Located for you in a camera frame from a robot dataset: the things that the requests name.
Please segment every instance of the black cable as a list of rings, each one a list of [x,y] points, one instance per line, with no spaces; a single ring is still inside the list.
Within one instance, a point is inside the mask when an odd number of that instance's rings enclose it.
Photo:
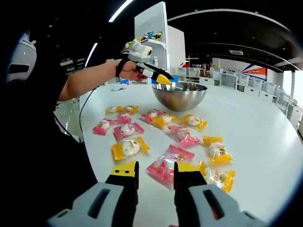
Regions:
[[[63,128],[64,131],[66,131],[66,133],[67,133],[69,136],[71,136],[71,137],[76,141],[76,139],[70,134],[70,132],[67,131],[66,128],[61,124],[61,122],[58,120],[58,118],[57,118],[57,116],[55,115],[55,113],[53,113],[53,115],[55,116],[55,119],[56,119],[56,121],[59,123],[59,125],[61,126],[61,128]]]
[[[89,99],[89,97],[91,96],[91,94],[93,94],[94,90],[96,90],[96,89],[97,89],[97,87],[94,88],[94,89],[90,92],[89,96],[86,98],[86,100],[85,100],[85,102],[84,102],[84,104],[83,104],[83,106],[82,106],[82,108],[81,108],[81,110],[80,110],[80,114],[79,114],[79,125],[80,125],[80,129],[81,129],[81,132],[82,132],[82,133],[83,133],[82,127],[81,127],[81,114],[82,114],[82,110],[83,110],[85,104],[87,103],[87,100]]]

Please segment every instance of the human hand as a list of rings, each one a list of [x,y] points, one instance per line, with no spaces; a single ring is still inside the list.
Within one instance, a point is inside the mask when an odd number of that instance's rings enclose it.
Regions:
[[[136,63],[133,61],[128,61],[127,63],[125,63],[125,65],[122,68],[122,71],[120,72],[119,76],[124,78],[124,79],[132,79],[132,80],[136,80],[138,82],[141,82],[143,79],[147,79],[146,76],[142,75],[143,69],[140,70],[140,72],[138,72],[136,70]]]

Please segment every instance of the black sleeve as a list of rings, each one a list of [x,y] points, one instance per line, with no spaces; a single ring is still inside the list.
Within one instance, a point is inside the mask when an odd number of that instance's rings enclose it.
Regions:
[[[28,89],[35,90],[33,95],[39,96],[45,105],[52,109],[55,108],[67,80],[67,75],[60,66],[60,56],[55,48],[48,43],[39,44],[37,42],[37,60],[28,78]]]

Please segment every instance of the stainless steel bowl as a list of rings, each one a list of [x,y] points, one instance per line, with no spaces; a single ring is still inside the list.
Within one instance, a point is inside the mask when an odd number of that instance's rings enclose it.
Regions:
[[[186,82],[172,83],[172,85],[155,84],[152,89],[158,101],[172,111],[195,108],[207,91],[205,86]]]

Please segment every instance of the window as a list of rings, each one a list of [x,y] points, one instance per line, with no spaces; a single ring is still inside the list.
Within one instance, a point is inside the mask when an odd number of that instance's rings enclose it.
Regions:
[[[303,107],[303,71],[294,73],[294,99],[298,101],[299,106]]]
[[[283,89],[286,94],[290,95],[292,90],[292,72],[284,71],[283,75]]]

